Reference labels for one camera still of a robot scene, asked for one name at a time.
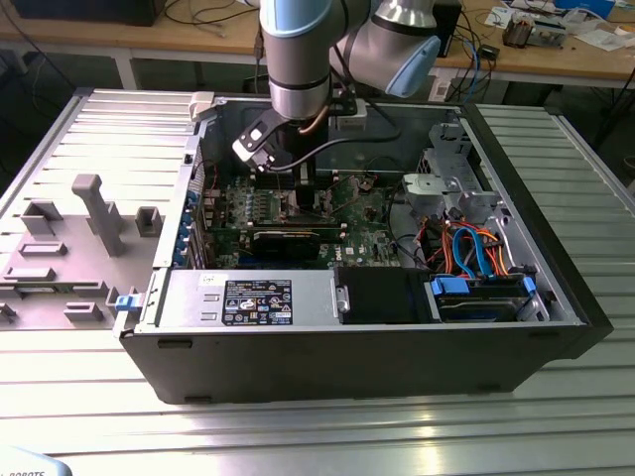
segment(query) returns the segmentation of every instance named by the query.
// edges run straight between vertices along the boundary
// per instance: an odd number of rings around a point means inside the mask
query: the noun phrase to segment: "printed label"
[[[227,281],[222,323],[225,325],[291,325],[291,281]]]
[[[198,278],[198,286],[224,286],[227,278],[227,275],[221,275],[218,273],[200,275],[200,278]]]

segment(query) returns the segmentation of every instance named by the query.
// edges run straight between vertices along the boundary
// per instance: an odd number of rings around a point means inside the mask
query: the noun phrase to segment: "blue drive bracket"
[[[469,295],[469,285],[465,278],[438,277],[432,282],[433,295]]]

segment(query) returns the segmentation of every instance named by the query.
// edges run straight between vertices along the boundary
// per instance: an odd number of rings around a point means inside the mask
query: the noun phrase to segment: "power supply label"
[[[290,280],[227,281],[222,323],[225,325],[291,325]]]

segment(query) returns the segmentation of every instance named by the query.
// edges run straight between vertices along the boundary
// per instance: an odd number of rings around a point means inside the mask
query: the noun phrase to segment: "workbench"
[[[220,0],[197,0],[193,5],[202,8],[223,3]],[[504,47],[501,39],[503,30],[483,25],[487,16],[485,12],[500,3],[495,0],[465,0],[464,4],[472,28],[483,38],[483,43],[501,50],[492,73],[493,79],[621,88],[635,66],[632,50],[620,49],[607,53],[576,38],[568,38],[562,49],[529,47],[517,50]],[[221,12],[225,16],[245,9],[247,7],[244,5],[234,4]],[[11,11],[18,25],[45,52],[114,59],[125,89],[140,88],[132,65],[133,59],[255,63],[253,44],[258,22],[256,12],[224,22],[224,38],[221,38],[191,25],[177,24],[165,16],[160,17],[154,27],[148,28],[22,20],[13,9]],[[187,2],[177,4],[171,14],[184,21],[191,19]],[[205,18],[217,18],[212,14]],[[635,14],[615,9],[610,20],[632,22],[635,21]],[[465,25],[464,19],[461,19],[460,24]],[[0,19],[0,48],[14,51],[18,62],[24,53],[32,50],[4,17]],[[431,72],[436,80],[430,99],[443,101],[448,82],[454,77],[463,76],[469,63],[462,44],[454,41],[447,58],[438,59]]]
[[[104,196],[122,214],[138,196],[165,210],[194,130],[190,102],[182,92],[74,96],[0,199],[0,262],[30,199],[77,212],[76,174],[107,178]],[[632,474],[635,202],[562,116],[479,109],[615,327],[582,357],[513,394],[170,406],[110,330],[5,329],[0,444],[48,453],[75,476]]]

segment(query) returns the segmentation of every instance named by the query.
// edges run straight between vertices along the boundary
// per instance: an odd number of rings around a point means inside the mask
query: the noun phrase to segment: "robotic arm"
[[[233,150],[260,172],[277,168],[267,142],[276,132],[293,158],[325,142],[327,130],[313,125],[328,113],[332,67],[342,76],[408,97],[426,79],[441,45],[434,0],[242,1],[260,3],[273,109],[240,135]]]

